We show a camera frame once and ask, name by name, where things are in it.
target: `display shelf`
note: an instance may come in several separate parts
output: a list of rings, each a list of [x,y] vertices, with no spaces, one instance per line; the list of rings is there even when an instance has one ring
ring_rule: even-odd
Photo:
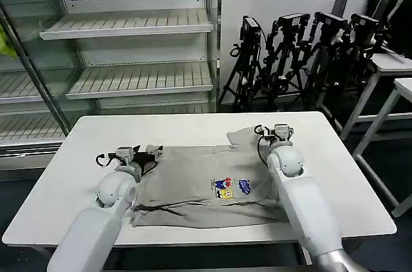
[[[74,75],[72,69],[48,69],[43,77],[53,96],[64,94]],[[43,102],[38,90],[25,71],[0,73],[0,104]]]
[[[204,8],[69,14],[41,32],[44,40],[210,32]]]
[[[86,68],[68,99],[211,91],[207,62]]]
[[[99,114],[193,114],[209,113],[209,104],[170,105],[157,107],[136,107],[121,109],[103,109]]]
[[[62,141],[64,134],[50,113],[0,118],[0,141]]]

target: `cartoon print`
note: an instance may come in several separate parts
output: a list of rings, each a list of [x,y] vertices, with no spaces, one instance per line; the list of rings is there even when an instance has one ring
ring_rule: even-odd
[[[221,199],[232,199],[233,193],[231,190],[218,190],[216,192],[216,197]]]
[[[249,195],[252,191],[248,180],[239,180],[239,187],[243,193]]]
[[[215,181],[215,187],[216,188],[220,188],[221,190],[224,190],[230,186],[233,185],[232,179],[227,177],[224,180],[216,180]]]

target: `camera tripod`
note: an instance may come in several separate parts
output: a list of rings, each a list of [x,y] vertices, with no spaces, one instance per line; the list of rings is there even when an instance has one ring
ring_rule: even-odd
[[[230,52],[230,56],[237,57],[238,59],[226,85],[223,87],[223,92],[219,99],[219,105],[221,105],[226,92],[232,93],[235,96],[233,112],[250,111],[256,68],[259,72],[262,72],[259,63],[261,51],[260,38],[261,28],[259,24],[253,18],[243,16],[243,24],[240,29],[241,44],[240,46],[234,44],[234,48]],[[239,78],[236,91],[234,91],[230,85],[236,74],[239,75]]]
[[[302,40],[309,18],[309,14],[292,14],[274,21],[272,31],[266,41],[268,56],[264,59],[265,67],[262,68],[259,63],[260,25],[253,18],[244,16],[240,33],[241,45],[235,44],[230,53],[232,57],[238,59],[223,87],[219,104],[223,101],[226,92],[229,91],[235,96],[234,112],[250,111],[252,101],[262,98],[267,99],[269,108],[272,109],[276,107],[274,100],[279,95],[285,94],[289,86],[296,88],[299,91],[299,97],[305,100],[300,70],[306,65],[310,51],[308,41]],[[283,33],[283,41],[275,50],[273,41],[279,33],[279,29]],[[299,60],[301,52],[304,55],[303,59]],[[285,74],[286,62],[290,55],[292,55],[291,71]],[[272,66],[277,60],[279,60],[279,65],[272,73]],[[239,79],[236,91],[234,91],[230,85],[236,73],[239,75]],[[297,78],[297,85],[292,82],[294,77]],[[262,97],[255,98],[259,92],[261,92]]]
[[[377,50],[377,46],[371,45],[371,39],[373,34],[378,32],[378,28],[379,22],[377,20],[353,14],[351,22],[342,36],[342,42],[339,43],[336,59],[328,74],[326,93],[318,99],[318,105],[323,103],[325,97],[332,100],[328,116],[335,129],[338,128],[337,105],[344,91],[352,84],[360,95],[367,82],[367,77],[371,72],[374,72],[371,58]],[[353,42],[350,40],[352,30],[355,31]]]
[[[305,87],[307,95],[310,95],[310,107],[318,103],[326,78],[332,68],[332,62],[337,54],[337,48],[340,46],[339,43],[333,42],[340,30],[348,28],[347,20],[332,14],[317,12],[310,30],[309,41],[313,42],[317,27],[321,23],[321,37],[309,54],[309,57],[313,57],[317,53]]]

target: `yellow object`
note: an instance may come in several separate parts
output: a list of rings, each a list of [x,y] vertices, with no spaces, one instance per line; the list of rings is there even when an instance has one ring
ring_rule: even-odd
[[[9,43],[6,33],[0,26],[0,55],[7,55],[8,57],[17,58],[17,54],[11,44]]]
[[[218,198],[232,199],[233,192],[231,190],[218,190]]]

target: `black cable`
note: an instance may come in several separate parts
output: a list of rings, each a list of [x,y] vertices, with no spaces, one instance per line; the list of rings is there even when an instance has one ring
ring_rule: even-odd
[[[98,161],[99,158],[104,158],[104,154],[99,154],[98,156],[96,156],[96,163],[100,166],[100,167],[104,167],[104,165]]]
[[[262,141],[263,136],[259,138],[259,140],[257,141],[257,154],[259,155],[260,160],[262,161],[262,163],[264,163],[266,165],[266,167],[268,167],[268,163],[263,159],[262,154],[260,153],[260,142]]]
[[[258,129],[259,127],[262,128],[262,125],[259,124],[259,125],[255,126],[255,128],[254,128],[253,131],[255,132],[255,134],[262,136],[262,135],[263,135],[263,129],[262,129],[260,132],[258,132],[257,129]]]

